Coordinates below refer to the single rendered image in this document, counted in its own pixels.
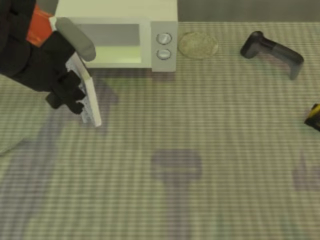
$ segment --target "white microwave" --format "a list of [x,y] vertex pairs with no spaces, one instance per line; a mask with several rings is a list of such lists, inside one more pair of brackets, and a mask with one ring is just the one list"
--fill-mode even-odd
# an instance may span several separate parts
[[55,17],[69,18],[93,41],[89,69],[176,71],[177,0],[60,0]]

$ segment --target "orange object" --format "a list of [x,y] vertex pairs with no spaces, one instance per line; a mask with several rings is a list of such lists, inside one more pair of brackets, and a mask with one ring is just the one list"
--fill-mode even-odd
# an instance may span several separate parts
[[40,47],[52,34],[49,18],[53,15],[41,10],[36,4],[30,22],[27,41]]

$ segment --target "hammer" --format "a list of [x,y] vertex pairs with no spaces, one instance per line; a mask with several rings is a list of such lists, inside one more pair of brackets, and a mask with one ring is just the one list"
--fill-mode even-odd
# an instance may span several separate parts
[[152,156],[152,177],[163,182],[166,193],[168,240],[192,238],[188,205],[189,185],[201,177],[201,166],[201,158],[193,150],[158,150]]

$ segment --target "black and yellow object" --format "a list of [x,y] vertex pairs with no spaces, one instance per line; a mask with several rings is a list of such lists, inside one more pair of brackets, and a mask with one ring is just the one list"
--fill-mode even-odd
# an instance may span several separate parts
[[304,123],[318,131],[320,131],[320,104],[313,105],[311,112]]

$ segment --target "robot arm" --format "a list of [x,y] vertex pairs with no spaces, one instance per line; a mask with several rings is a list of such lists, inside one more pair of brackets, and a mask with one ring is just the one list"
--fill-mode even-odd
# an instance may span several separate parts
[[[76,52],[59,31],[40,46],[27,41],[36,0],[0,0],[0,74],[37,92],[48,92],[46,101],[57,109],[65,104],[80,114],[85,97],[81,80],[67,71],[66,62]],[[95,57],[87,52],[88,59]]]

